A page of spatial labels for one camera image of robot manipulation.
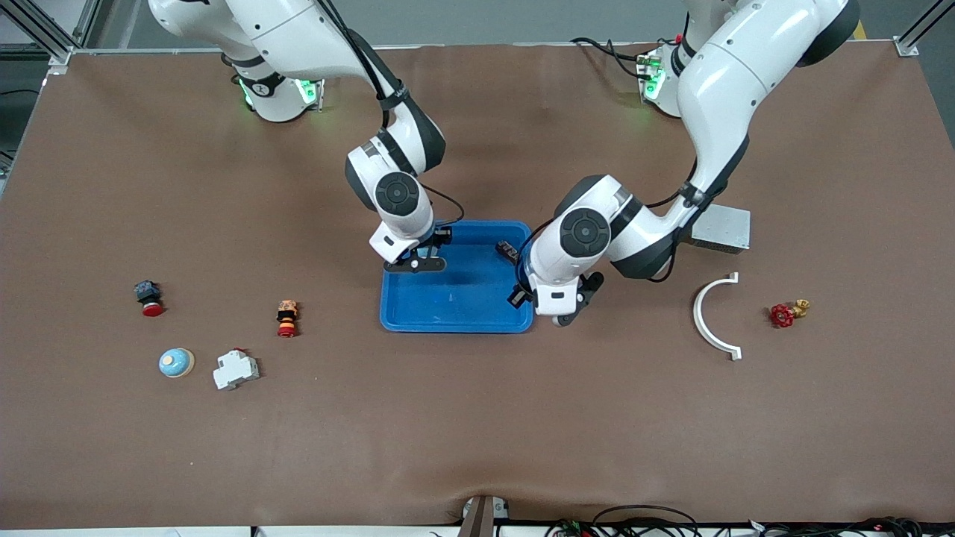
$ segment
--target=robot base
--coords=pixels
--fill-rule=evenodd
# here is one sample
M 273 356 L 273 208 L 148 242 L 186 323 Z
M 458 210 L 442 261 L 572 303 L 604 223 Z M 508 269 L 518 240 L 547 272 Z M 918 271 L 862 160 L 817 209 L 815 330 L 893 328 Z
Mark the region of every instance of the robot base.
M 680 106 L 676 102 L 676 88 L 680 79 L 673 73 L 670 67 L 670 56 L 675 53 L 676 47 L 663 45 L 646 54 L 660 58 L 660 72 L 662 76 L 658 82 L 658 87 L 652 93 L 647 91 L 647 82 L 641 80 L 640 95 L 646 102 L 656 106 L 660 112 L 663 112 L 671 118 L 680 118 Z

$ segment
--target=black cable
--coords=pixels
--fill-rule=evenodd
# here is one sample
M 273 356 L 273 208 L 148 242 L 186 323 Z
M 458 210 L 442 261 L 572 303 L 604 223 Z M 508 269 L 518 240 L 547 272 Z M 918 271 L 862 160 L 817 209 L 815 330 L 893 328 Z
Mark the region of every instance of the black cable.
M 8 92 L 3 92 L 3 93 L 0 93 L 0 96 L 10 96 L 10 95 L 13 95 L 13 94 L 24 94 L 24 93 L 34 94 L 34 95 L 40 95 L 40 92 L 38 92 L 38 91 L 36 91 L 36 90 L 26 90 L 26 89 L 24 89 L 24 90 L 10 90 L 10 91 L 8 91 Z
M 458 222 L 464 220 L 464 205 L 460 204 L 456 199 L 452 198 L 451 196 L 448 196 L 444 192 L 435 190 L 434 188 L 431 188 L 427 184 L 422 183 L 421 180 L 418 180 L 418 182 L 421 183 L 421 186 L 428 192 L 431 192 L 432 194 L 435 194 L 437 196 L 444 198 L 445 200 L 454 204 L 455 207 L 457 207 L 457 218 L 453 220 L 449 220 L 447 222 L 438 222 L 436 226 L 450 226 L 451 224 L 457 224 Z
M 638 79 L 638 80 L 650 80 L 650 79 L 651 79 L 651 76 L 650 76 L 650 75 L 641 75 L 641 74 L 637 73 L 636 71 L 631 71 L 630 69 L 628 69 L 628 68 L 626 67 L 626 65 L 624 65 L 624 62 L 621 60 L 620 55 L 617 53 L 617 49 L 614 48 L 614 46 L 613 46 L 613 41 L 607 39 L 606 45 L 607 45 L 607 47 L 610 48 L 610 53 L 613 55 L 613 58 L 617 60 L 617 65 L 619 65 L 620 68 L 624 70 L 624 73 L 627 73 L 628 75 L 633 76 L 634 78 L 636 78 L 636 79 Z
M 680 227 L 677 227 L 673 230 L 673 245 L 669 248 L 669 265 L 667 266 L 667 273 L 659 278 L 647 278 L 647 281 L 654 284 L 662 284 L 667 281 L 669 276 L 673 274 L 673 266 L 676 265 L 676 247 L 680 244 Z
M 594 41 L 593 39 L 589 37 L 576 37 L 574 39 L 571 39 L 570 42 L 571 43 L 588 43 L 590 45 L 593 45 L 598 51 L 604 54 L 609 54 L 613 56 L 613 58 L 617 60 L 617 65 L 619 65 L 620 68 L 624 70 L 624 73 L 627 73 L 628 75 L 633 76 L 634 78 L 637 78 L 639 80 L 650 80 L 649 75 L 641 75 L 637 73 L 636 71 L 631 71 L 630 69 L 626 67 L 626 65 L 624 65 L 624 60 L 635 62 L 637 61 L 637 56 L 631 56 L 628 54 L 618 53 L 616 47 L 613 46 L 613 40 L 611 39 L 607 39 L 606 47 L 601 46 L 600 43 L 598 43 L 597 41 Z
M 592 525 L 597 525 L 597 521 L 600 520 L 600 518 L 601 518 L 602 516 L 606 515 L 606 514 L 609 514 L 609 513 L 615 512 L 615 511 L 630 511 L 630 510 L 634 510 L 634 509 L 666 511 L 666 512 L 668 512 L 668 513 L 673 513 L 673 514 L 680 515 L 681 517 L 684 517 L 685 519 L 687 519 L 687 520 L 690 521 L 690 523 L 692 524 L 692 527 L 693 527 L 693 532 L 694 532 L 697 536 L 699 535 L 699 527 L 700 527 L 700 525 L 699 525 L 699 523 L 696 522 L 696 519 L 694 519 L 693 517 L 691 517 L 690 515 L 688 515 L 687 513 L 683 512 L 683 511 L 681 511 L 681 510 L 679 510 L 679 509 L 674 509 L 674 508 L 672 508 L 672 507 L 664 507 L 664 506 L 662 506 L 662 505 L 634 504 L 634 505 L 617 505 L 616 507 L 609 507 L 609 508 L 604 509 L 603 511 L 597 513 L 597 514 L 594 516 L 593 521 L 590 522 L 590 524 L 592 524 Z
M 361 62 L 362 67 L 365 69 L 365 73 L 368 74 L 368 78 L 371 80 L 371 86 L 374 87 L 374 95 L 378 100 L 383 100 L 385 98 L 385 92 L 381 88 L 381 81 L 378 80 L 378 75 L 374 73 L 374 69 L 371 68 L 371 63 L 369 59 L 365 56 L 365 53 L 362 52 L 361 48 L 355 43 L 353 37 L 351 37 L 350 29 L 347 24 L 345 24 L 345 19 L 342 18 L 342 14 L 338 12 L 338 9 L 335 8 L 334 2 L 331 0 L 317 0 L 319 6 L 322 7 L 331 18 L 331 23 L 335 25 L 338 31 L 345 37 L 345 40 L 348 41 L 351 45 L 351 50 L 358 56 L 358 61 Z M 392 115 L 388 110 L 381 111 L 381 128 L 388 127 L 388 123 L 391 122 Z
M 597 49 L 598 51 L 604 54 L 611 55 L 611 56 L 614 55 L 614 53 L 611 52 L 610 49 L 605 48 L 604 45 L 601 45 L 600 43 L 598 43 L 597 41 L 594 41 L 593 39 L 589 37 L 575 37 L 574 39 L 571 39 L 570 42 L 571 43 L 586 43 L 588 45 L 593 45 L 595 49 Z M 617 54 L 617 55 L 621 59 L 625 59 L 626 61 L 637 61 L 637 56 L 631 56 L 627 54 Z
M 672 202 L 673 200 L 675 200 L 676 197 L 679 196 L 679 195 L 680 195 L 680 191 L 677 190 L 676 192 L 673 192 L 673 193 L 672 193 L 668 198 L 666 198 L 665 200 L 662 200 L 662 201 L 657 202 L 657 203 L 655 203 L 655 204 L 648 204 L 648 205 L 647 205 L 647 208 L 651 208 L 651 209 L 652 209 L 652 208 L 659 207 L 660 205 L 666 205 L 666 204 Z
M 556 217 L 556 216 L 555 216 L 554 218 L 548 220 L 547 222 L 544 222 L 544 223 L 541 224 L 540 226 L 537 226 L 537 229 L 535 229 L 534 231 L 532 231 L 531 234 L 530 234 L 526 239 L 524 239 L 524 242 L 523 242 L 523 243 L 520 243 L 520 247 L 518 248 L 518 261 L 517 261 L 517 263 L 514 264 L 514 280 L 515 280 L 516 282 L 518 282 L 518 285 L 520 286 L 520 290 L 526 292 L 527 294 L 533 294 L 533 293 L 532 293 L 528 288 L 526 288 L 526 287 L 524 286 L 523 282 L 521 282 L 521 280 L 520 280 L 520 261 L 521 261 L 521 259 L 523 259 L 524 249 L 527 247 L 527 244 L 530 243 L 530 242 L 534 239 L 534 236 L 535 236 L 535 235 L 537 235 L 538 233 L 540 233 L 541 230 L 544 229 L 545 227 L 550 226 L 550 223 L 554 222 L 555 220 L 557 220 L 557 217 Z

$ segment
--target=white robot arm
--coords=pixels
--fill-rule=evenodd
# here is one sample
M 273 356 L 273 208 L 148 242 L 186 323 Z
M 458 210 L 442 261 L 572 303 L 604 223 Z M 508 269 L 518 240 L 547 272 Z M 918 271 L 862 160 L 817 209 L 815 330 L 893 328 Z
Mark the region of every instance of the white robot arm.
M 720 18 L 713 11 L 725 9 L 722 5 L 727 3 L 688 0 L 688 4 L 692 27 L 693 21 Z M 747 131 L 759 103 L 796 65 L 810 65 L 831 54 L 858 21 L 858 0 L 738 2 L 729 19 L 692 51 L 680 75 L 664 82 L 675 91 L 696 150 L 690 177 L 667 213 L 657 216 L 610 176 L 584 178 L 558 205 L 554 222 L 521 260 L 512 304 L 523 291 L 525 299 L 534 300 L 538 314 L 554 315 L 555 322 L 565 326 L 588 302 L 583 292 L 567 299 L 568 290 L 586 287 L 584 273 L 601 254 L 627 278 L 653 281 L 669 271 L 677 244 L 726 188 L 746 152 Z M 608 225 L 609 242 L 597 244 L 605 249 L 596 258 L 576 258 L 564 239 L 568 219 L 579 211 L 593 211 Z M 556 288 L 562 291 L 554 294 Z
M 348 154 L 345 174 L 381 225 L 371 246 L 394 271 L 444 269 L 432 255 L 450 241 L 451 230 L 435 225 L 428 194 L 417 176 L 444 157 L 445 140 L 378 54 L 344 25 L 334 7 L 318 0 L 149 0 L 170 32 L 204 39 L 223 49 L 239 73 L 255 110 L 275 121 L 305 109 L 299 80 L 340 76 L 374 87 L 385 120 L 378 133 Z M 394 112 L 396 120 L 388 125 Z M 419 247 L 428 255 L 419 257 Z

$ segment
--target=plastic tray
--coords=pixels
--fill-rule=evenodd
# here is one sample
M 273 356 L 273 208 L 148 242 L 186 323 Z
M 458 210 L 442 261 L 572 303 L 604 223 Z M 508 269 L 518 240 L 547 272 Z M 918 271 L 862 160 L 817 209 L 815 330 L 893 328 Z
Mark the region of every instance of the plastic tray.
M 464 220 L 441 248 L 441 272 L 393 274 L 381 282 L 381 324 L 392 332 L 522 333 L 534 321 L 530 304 L 507 302 L 514 265 L 498 254 L 500 240 L 519 247 L 531 230 L 511 220 Z

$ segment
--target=gray floor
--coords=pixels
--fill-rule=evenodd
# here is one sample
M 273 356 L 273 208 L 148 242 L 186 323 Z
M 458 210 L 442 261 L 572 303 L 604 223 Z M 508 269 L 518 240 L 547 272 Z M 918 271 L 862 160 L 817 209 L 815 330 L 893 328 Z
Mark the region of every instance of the gray floor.
M 927 0 L 860 0 L 870 38 L 888 38 L 907 28 Z M 374 45 L 486 44 L 566 41 L 585 35 L 618 41 L 652 41 L 682 29 L 682 4 L 673 0 L 338 0 L 349 24 Z M 207 47 L 163 30 L 146 0 L 119 0 L 103 15 L 95 48 L 175 49 Z M 955 139 L 955 14 L 919 44 L 923 66 L 949 138 Z M 37 88 L 43 61 L 0 61 L 0 91 Z M 34 99 L 0 97 L 0 150 L 14 149 Z
M 145 2 L 123 4 L 99 48 L 208 46 L 179 40 L 153 19 Z M 372 45 L 474 45 L 566 41 L 581 35 L 655 40 L 683 28 L 684 8 L 672 0 L 338 0 L 349 26 Z M 133 28 L 124 35 L 123 30 Z
M 859 0 L 862 26 L 870 39 L 891 38 L 910 27 L 928 7 L 927 0 Z M 939 115 L 955 140 L 955 12 L 939 21 L 919 42 L 919 61 L 935 97 Z

